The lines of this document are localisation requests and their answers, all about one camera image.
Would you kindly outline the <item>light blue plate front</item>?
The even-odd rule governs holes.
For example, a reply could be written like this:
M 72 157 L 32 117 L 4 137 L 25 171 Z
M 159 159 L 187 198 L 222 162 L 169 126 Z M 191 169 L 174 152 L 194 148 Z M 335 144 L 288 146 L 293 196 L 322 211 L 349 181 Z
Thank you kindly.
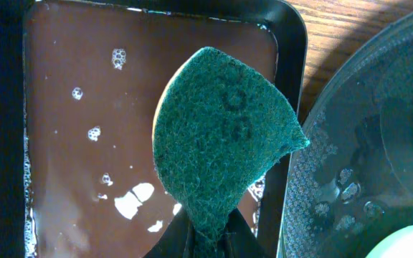
M 413 225 L 387 236 L 366 258 L 413 258 Z

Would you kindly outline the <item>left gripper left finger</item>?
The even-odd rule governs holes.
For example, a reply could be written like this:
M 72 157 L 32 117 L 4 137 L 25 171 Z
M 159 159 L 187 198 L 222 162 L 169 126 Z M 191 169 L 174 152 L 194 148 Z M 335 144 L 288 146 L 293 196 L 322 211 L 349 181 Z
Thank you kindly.
M 156 245 L 144 258 L 193 258 L 194 226 L 181 208 Z

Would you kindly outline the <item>green yellow sponge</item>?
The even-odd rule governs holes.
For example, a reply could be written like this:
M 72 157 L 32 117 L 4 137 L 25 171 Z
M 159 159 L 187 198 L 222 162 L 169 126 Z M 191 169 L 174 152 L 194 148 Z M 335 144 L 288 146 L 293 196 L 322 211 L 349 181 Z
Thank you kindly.
M 166 191 L 187 212 L 194 253 L 212 257 L 247 188 L 306 148 L 287 98 L 263 75 L 213 48 L 177 69 L 153 119 L 153 159 Z

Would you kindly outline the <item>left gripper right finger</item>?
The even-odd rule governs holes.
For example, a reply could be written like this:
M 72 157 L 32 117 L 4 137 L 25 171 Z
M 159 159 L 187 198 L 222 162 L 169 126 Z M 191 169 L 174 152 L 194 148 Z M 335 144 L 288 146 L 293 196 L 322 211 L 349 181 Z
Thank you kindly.
M 220 239 L 220 254 L 224 258 L 268 258 L 238 209 L 229 214 Z

